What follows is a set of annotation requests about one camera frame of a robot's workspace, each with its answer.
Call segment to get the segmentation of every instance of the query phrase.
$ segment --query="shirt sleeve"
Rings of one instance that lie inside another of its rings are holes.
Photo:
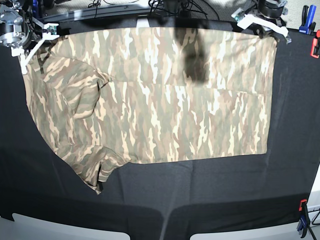
[[[86,62],[66,57],[50,55],[49,60],[38,58],[32,61],[31,67],[50,88],[63,95],[75,119],[86,118],[93,113],[100,88],[109,81]]]
[[[97,145],[59,145],[54,153],[64,160],[75,173],[97,194],[101,183],[112,171],[126,164],[111,149]]]

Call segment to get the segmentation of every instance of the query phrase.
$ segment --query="robotic arm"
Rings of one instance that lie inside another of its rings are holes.
[[[255,24],[255,31],[261,37],[278,33],[282,35],[287,44],[291,43],[289,31],[281,15],[288,14],[285,8],[287,0],[252,0],[253,5],[247,10],[239,8],[231,16],[237,21],[242,29],[247,29]]]
[[[41,45],[59,37],[57,26],[34,18],[32,2],[0,0],[0,46],[11,48],[13,57],[20,56],[22,74],[27,74],[27,64]]]

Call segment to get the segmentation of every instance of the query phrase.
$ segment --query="camouflage shirt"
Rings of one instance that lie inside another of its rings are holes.
[[[267,151],[276,41],[123,28],[59,38],[33,57],[27,105],[50,148],[97,193],[126,163]]]

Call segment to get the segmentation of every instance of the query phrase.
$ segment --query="cable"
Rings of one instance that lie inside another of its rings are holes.
[[[93,2],[88,5],[88,8],[89,8],[89,9],[95,7],[95,15],[94,15],[94,18],[96,18],[96,16],[97,16],[97,11],[98,11],[98,7],[100,7],[100,6],[101,6],[101,0],[93,0]]]
[[[208,17],[207,17],[208,14],[197,3],[195,3],[193,0],[192,0],[192,3],[193,3],[193,5],[195,5],[195,7],[197,9],[200,10],[200,13],[204,14],[205,18],[208,19]]]
[[[315,225],[315,226],[319,226],[320,223],[315,223],[315,221],[317,220],[318,216],[320,214],[320,210],[318,211],[318,213],[315,215],[315,217],[312,219],[311,224]]]
[[[216,10],[205,0],[201,0],[202,2],[206,3],[215,13],[215,15],[217,16],[218,20],[220,21],[220,17],[219,14],[216,12]]]
[[[313,238],[313,240],[317,240],[315,234],[314,234],[314,231],[311,229],[310,225],[308,225],[308,229],[309,229],[309,232],[311,233],[311,236]]]
[[[109,3],[105,0],[103,0],[106,4],[109,4],[109,5],[119,5],[119,3]],[[133,4],[133,3],[136,3],[138,2],[139,0],[135,0],[135,1],[131,1],[131,2],[124,2],[123,4]]]
[[[165,9],[163,6],[163,0],[149,0],[148,5],[150,6],[149,15],[153,13],[161,17],[178,17],[181,11],[189,11],[189,12],[201,13],[205,16],[206,19],[208,19],[207,17],[208,14],[197,3],[195,3],[194,0],[187,0],[185,2],[182,2],[181,6],[178,7],[176,12],[171,12]],[[166,16],[158,14],[156,12],[157,10],[167,13]]]

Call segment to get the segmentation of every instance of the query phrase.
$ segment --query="camouflage fabric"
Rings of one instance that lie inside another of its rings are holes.
[[[59,38],[24,76],[51,149],[97,193],[126,163],[267,151],[273,38],[191,28],[123,28]]]

